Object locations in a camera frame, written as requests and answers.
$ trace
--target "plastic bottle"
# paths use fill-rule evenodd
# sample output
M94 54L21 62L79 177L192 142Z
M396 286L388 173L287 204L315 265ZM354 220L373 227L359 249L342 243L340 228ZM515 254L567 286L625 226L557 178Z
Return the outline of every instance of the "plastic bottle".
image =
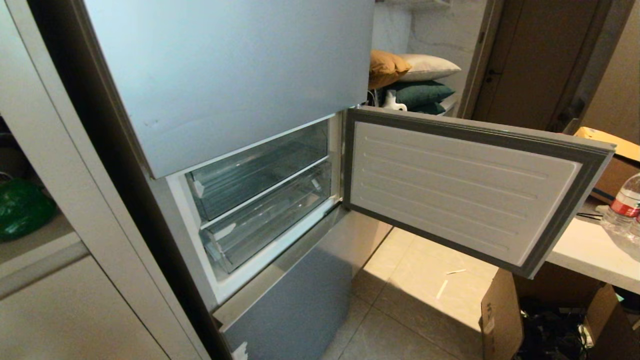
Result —
M640 246L640 216L638 216L631 224L627 237L632 243Z
M625 234L638 215L640 215L640 174L632 176L625 182L600 224L614 233Z

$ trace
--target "dark green pillow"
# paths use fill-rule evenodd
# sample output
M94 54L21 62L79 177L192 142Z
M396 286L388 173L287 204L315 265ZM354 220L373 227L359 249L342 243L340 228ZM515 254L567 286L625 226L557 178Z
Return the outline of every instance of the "dark green pillow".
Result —
M413 111L414 113L424 113L431 115L438 115L445 111L447 111L439 102L432 102L431 104L418 106L413 109L409 109L409 111Z
M385 90L395 90L396 102L405 104L409 111L413 111L412 108L418 106L443 101L456 92L452 88L433 80L395 83L386 87Z

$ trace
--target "open freezer door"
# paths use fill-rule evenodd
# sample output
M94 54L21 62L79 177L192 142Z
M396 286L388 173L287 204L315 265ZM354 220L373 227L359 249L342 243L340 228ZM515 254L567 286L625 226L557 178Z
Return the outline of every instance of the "open freezer door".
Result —
M346 124L345 205L533 277L614 146L364 106Z

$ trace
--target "cushion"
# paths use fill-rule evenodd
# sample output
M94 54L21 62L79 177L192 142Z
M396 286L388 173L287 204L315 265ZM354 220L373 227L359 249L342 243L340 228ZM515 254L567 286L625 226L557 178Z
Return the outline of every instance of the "cushion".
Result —
M398 81L402 82L436 80L460 71L456 64L437 56L425 54L402 54L398 56L412 66L411 70L402 79L398 79Z
M431 115L438 115L445 111L447 111L439 102L432 102L431 104L418 106L417 108L413 108L411 111L414 113L424 113Z
M409 111L418 106L432 102L440 102L451 96L455 90L436 81L419 81L415 83L395 83L386 90L396 91L396 102L405 104Z
M411 65L398 55L372 50L369 64L369 88L376 89L395 83L409 69Z

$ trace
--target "refrigerator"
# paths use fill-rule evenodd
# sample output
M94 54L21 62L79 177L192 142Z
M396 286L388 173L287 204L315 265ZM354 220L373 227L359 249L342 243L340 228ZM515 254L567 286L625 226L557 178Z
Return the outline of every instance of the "refrigerator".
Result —
M83 124L238 359L319 358L392 227L535 276L614 152L361 106L371 0L57 3Z

